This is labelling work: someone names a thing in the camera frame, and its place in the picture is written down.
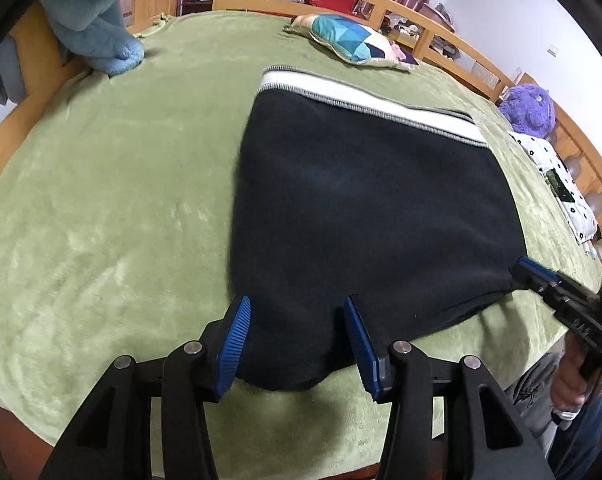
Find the person's right hand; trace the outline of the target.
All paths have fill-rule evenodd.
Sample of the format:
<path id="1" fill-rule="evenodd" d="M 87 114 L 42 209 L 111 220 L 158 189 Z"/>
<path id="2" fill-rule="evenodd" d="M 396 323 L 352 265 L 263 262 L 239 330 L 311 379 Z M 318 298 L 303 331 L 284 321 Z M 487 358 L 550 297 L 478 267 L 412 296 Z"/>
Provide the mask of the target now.
<path id="1" fill-rule="evenodd" d="M 564 337 L 564 353 L 551 382 L 551 418 L 560 429 L 574 429 L 577 422 L 589 424 L 595 429 L 602 425 L 602 376 L 592 397 L 592 405 L 586 412 L 584 404 L 593 387 L 580 373 L 587 356 L 587 348 L 578 336 L 567 333 Z"/>

